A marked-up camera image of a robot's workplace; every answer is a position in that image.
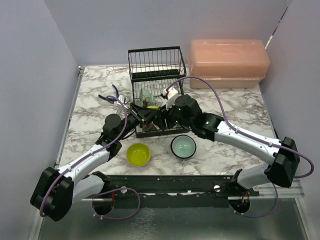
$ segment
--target yellow bowl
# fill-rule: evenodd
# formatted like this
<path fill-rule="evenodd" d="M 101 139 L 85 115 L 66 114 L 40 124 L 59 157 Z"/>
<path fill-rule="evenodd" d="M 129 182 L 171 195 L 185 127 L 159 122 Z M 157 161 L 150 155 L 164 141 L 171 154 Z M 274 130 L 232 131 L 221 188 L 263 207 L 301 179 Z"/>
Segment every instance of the yellow bowl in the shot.
<path fill-rule="evenodd" d="M 133 166 L 143 166 L 150 159 L 150 149 L 141 142 L 134 143 L 126 150 L 126 159 Z"/>

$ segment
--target clear plastic item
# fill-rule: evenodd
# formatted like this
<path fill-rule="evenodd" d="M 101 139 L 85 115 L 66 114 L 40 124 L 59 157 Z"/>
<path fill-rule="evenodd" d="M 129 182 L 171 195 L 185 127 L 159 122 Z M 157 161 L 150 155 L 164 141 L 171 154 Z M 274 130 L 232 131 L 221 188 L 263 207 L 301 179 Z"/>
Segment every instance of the clear plastic item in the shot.
<path fill-rule="evenodd" d="M 261 40 L 197 39 L 188 53 L 190 75 L 209 81 L 214 88 L 254 88 L 266 76 L 270 60 Z M 208 88 L 190 79 L 191 88 Z"/>

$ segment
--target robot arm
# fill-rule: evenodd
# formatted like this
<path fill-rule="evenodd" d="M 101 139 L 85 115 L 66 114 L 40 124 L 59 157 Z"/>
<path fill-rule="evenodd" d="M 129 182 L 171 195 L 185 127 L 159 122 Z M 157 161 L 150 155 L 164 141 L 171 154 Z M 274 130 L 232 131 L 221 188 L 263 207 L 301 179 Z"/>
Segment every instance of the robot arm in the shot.
<path fill-rule="evenodd" d="M 178 97 L 178 93 L 175 92 L 174 88 L 170 89 L 167 98 L 166 106 L 159 107 L 158 109 L 143 108 L 131 103 L 130 109 L 128 109 L 127 124 L 119 139 L 124 138 L 135 127 L 143 127 L 151 122 L 163 131 L 179 124 L 184 128 L 188 128 L 200 138 L 235 146 L 257 156 L 265 162 L 253 168 L 239 169 L 231 180 L 228 180 L 225 187 L 228 194 L 231 195 L 235 192 L 241 194 L 253 186 L 268 182 L 281 187 L 291 186 L 300 161 L 299 157 L 286 150 L 259 143 L 238 134 L 237 131 L 241 130 L 256 138 L 264 139 L 270 143 L 281 143 L 287 148 L 297 150 L 296 144 L 292 139 L 286 137 L 283 141 L 280 141 L 279 139 L 267 138 L 235 125 L 233 126 L 236 130 L 233 130 L 226 124 L 223 117 L 213 113 L 202 112 L 198 102 L 189 95 Z M 72 203 L 104 192 L 103 190 L 113 189 L 111 180 L 107 176 L 94 173 L 87 176 L 87 174 L 99 165 L 111 160 L 119 152 L 122 145 L 119 141 L 116 141 L 106 149 L 93 154 L 94 151 L 114 140 L 120 134 L 124 125 L 125 121 L 119 115 L 108 115 L 105 119 L 101 136 L 95 145 L 83 155 L 86 156 L 92 153 L 91 156 L 72 169 L 73 163 L 83 156 L 58 169 L 53 169 L 52 167 L 45 169 L 32 194 L 30 203 L 37 209 L 40 209 L 49 187 L 67 169 L 70 171 L 61 176 L 49 193 L 49 197 L 44 205 L 45 214 L 54 221 L 63 218 L 69 211 Z"/>
<path fill-rule="evenodd" d="M 300 158 L 296 154 L 272 146 L 272 144 L 281 144 L 297 151 L 294 140 L 289 137 L 279 140 L 261 136 L 232 124 L 236 129 L 233 130 L 227 125 L 223 117 L 213 113 L 202 112 L 198 102 L 189 95 L 178 97 L 174 94 L 174 88 L 171 88 L 170 91 L 172 97 L 168 99 L 170 114 L 166 120 L 167 123 L 179 123 L 181 126 L 189 128 L 200 138 L 235 146 L 265 162 L 257 167 L 239 169 L 230 183 L 233 188 L 244 191 L 268 182 L 285 188 L 291 186 Z M 239 134 L 238 131 L 250 134 L 256 139 L 264 140 L 269 144 L 260 143 L 257 140 Z"/>

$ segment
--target light blue bowl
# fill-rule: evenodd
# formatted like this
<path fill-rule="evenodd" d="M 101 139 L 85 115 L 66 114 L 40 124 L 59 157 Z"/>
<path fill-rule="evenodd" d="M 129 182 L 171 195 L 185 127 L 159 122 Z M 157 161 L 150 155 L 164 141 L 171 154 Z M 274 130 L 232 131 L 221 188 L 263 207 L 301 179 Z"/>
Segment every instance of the light blue bowl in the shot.
<path fill-rule="evenodd" d="M 196 150 L 196 142 L 188 135 L 176 136 L 170 145 L 172 153 L 180 159 L 191 158 Z"/>

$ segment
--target container lid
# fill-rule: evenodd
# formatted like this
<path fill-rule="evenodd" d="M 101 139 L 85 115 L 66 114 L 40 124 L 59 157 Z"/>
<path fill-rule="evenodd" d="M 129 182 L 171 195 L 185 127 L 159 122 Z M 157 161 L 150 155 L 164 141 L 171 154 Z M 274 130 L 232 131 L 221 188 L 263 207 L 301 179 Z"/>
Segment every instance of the container lid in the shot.
<path fill-rule="evenodd" d="M 191 43 L 192 75 L 210 77 L 265 76 L 270 60 L 261 40 L 198 39 Z"/>

